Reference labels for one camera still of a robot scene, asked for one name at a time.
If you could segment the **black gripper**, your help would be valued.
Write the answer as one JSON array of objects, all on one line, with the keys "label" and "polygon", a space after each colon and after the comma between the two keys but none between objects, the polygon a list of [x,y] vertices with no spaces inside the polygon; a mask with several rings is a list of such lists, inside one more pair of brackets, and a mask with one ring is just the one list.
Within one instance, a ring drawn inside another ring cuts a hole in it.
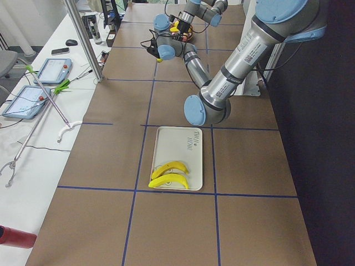
[{"label": "black gripper", "polygon": [[184,21],[182,19],[178,20],[177,29],[181,34],[187,33],[190,29],[192,21]]},{"label": "black gripper", "polygon": [[157,59],[160,59],[160,55],[159,55],[159,52],[158,52],[158,48],[157,47],[154,47],[154,46],[149,46],[146,51],[153,55],[155,58]]}]

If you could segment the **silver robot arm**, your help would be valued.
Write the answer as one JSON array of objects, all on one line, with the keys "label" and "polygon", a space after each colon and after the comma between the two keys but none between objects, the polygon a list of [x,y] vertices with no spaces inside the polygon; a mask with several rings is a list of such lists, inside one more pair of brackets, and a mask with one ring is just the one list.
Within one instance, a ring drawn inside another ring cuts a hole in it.
[{"label": "silver robot arm", "polygon": [[275,44],[307,42],[324,36],[329,1],[256,1],[251,28],[212,78],[195,46],[183,42],[182,36],[195,17],[217,27],[227,7],[227,1],[187,1],[178,16],[158,14],[154,18],[153,38],[146,50],[161,60],[183,59],[200,89],[184,103],[185,117],[195,126],[217,124],[229,116],[230,95]]},{"label": "silver robot arm", "polygon": [[187,33],[195,17],[202,19],[212,27],[217,27],[222,19],[222,14],[228,8],[228,1],[198,1],[186,2],[185,8],[178,15],[177,29],[180,33]]}]

